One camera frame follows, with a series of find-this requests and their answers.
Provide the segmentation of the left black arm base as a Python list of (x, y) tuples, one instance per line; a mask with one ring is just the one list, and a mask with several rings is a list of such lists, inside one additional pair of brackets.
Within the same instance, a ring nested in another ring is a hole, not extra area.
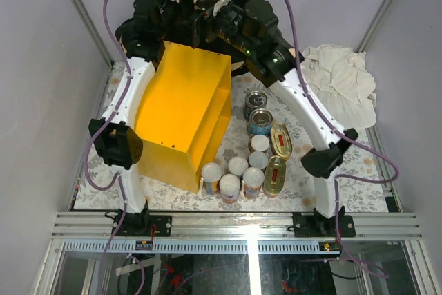
[(172, 216), (126, 214), (116, 236), (166, 238), (171, 236)]

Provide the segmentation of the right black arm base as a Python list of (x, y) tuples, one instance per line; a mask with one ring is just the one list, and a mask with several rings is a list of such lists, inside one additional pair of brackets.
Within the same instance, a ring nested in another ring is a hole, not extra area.
[(336, 237), (337, 230), (342, 238), (356, 236), (354, 220), (345, 213), (344, 207), (338, 212), (338, 227), (336, 217), (325, 218), (316, 210), (313, 213), (292, 213), (292, 225), (287, 227), (287, 231), (294, 232), (299, 238)]

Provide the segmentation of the orange blue lidded can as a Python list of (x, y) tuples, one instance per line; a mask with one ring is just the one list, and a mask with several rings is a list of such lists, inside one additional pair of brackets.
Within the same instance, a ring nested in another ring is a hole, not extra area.
[(200, 184), (209, 195), (219, 192), (219, 181), (222, 177), (222, 170), (215, 162), (210, 162), (202, 167)]

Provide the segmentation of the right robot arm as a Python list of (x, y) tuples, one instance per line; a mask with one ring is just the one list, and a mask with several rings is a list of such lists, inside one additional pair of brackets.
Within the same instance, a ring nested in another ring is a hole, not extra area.
[(323, 236), (334, 234), (345, 210), (336, 197), (334, 180), (343, 155), (357, 139), (355, 129), (345, 130), (332, 119), (313, 91), (301, 80), (300, 55), (278, 29), (278, 18), (265, 0), (248, 0), (243, 6), (204, 1), (197, 34), (208, 42), (221, 39), (244, 56), (253, 76), (278, 95), (306, 130), (313, 145), (302, 157), (313, 177), (316, 192), (310, 227)]

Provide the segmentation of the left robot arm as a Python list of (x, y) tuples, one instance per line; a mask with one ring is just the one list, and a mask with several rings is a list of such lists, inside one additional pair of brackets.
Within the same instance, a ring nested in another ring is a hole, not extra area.
[(133, 18), (113, 36), (126, 70), (110, 106), (99, 119), (89, 122), (88, 147), (94, 147), (114, 173), (111, 184), (118, 187), (113, 235), (169, 237), (172, 217), (150, 215), (140, 184), (138, 163), (143, 142), (135, 133), (135, 118), (144, 91), (162, 62), (164, 37), (180, 11), (171, 0), (135, 0), (133, 6)]

